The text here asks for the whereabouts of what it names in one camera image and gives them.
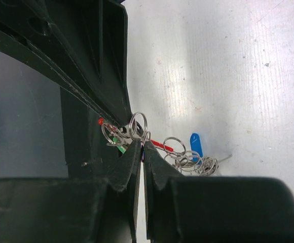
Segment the keyring bunch with coloured tags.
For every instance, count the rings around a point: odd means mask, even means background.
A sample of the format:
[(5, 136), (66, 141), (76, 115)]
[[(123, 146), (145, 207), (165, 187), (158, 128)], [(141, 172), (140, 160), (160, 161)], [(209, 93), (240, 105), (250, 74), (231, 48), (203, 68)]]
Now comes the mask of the keyring bunch with coloured tags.
[(147, 118), (142, 112), (134, 113), (129, 124), (122, 128), (112, 125), (104, 118), (100, 118), (98, 124), (107, 140), (107, 145), (116, 147), (121, 154), (124, 154), (129, 145), (135, 140), (139, 140), (142, 145), (146, 142), (151, 142), (156, 149), (164, 152), (162, 158), (182, 174), (219, 175), (219, 164), (232, 157), (232, 155), (229, 155), (222, 159), (216, 159), (205, 156), (201, 146), (201, 139), (196, 133), (190, 136), (190, 148), (187, 148), (180, 139), (173, 136), (165, 138), (162, 142), (155, 141), (148, 130)]

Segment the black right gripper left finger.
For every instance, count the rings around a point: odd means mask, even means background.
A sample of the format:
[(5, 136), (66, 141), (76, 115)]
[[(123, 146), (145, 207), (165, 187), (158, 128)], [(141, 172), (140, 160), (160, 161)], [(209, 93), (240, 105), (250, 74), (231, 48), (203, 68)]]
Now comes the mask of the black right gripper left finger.
[(136, 242), (141, 143), (91, 179), (0, 178), (0, 242)]

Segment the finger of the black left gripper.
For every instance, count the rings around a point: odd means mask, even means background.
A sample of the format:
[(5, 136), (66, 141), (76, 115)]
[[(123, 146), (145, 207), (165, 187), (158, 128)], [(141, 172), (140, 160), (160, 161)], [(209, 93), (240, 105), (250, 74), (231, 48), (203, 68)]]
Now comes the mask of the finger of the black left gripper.
[(131, 117), (126, 85), (126, 9), (120, 1), (46, 1), (57, 41), (49, 58), (84, 100), (114, 124)]
[(56, 47), (57, 41), (52, 36), (45, 2), (0, 1), (0, 52), (43, 74), (92, 108), (75, 90), (75, 83), (49, 58), (53, 53), (50, 48)]

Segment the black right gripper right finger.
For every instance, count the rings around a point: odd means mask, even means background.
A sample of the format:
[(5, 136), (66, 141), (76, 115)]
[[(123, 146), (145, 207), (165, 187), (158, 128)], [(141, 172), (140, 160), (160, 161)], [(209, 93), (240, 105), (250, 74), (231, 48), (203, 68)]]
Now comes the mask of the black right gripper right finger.
[(185, 176), (143, 147), (151, 242), (294, 242), (294, 197), (267, 177)]

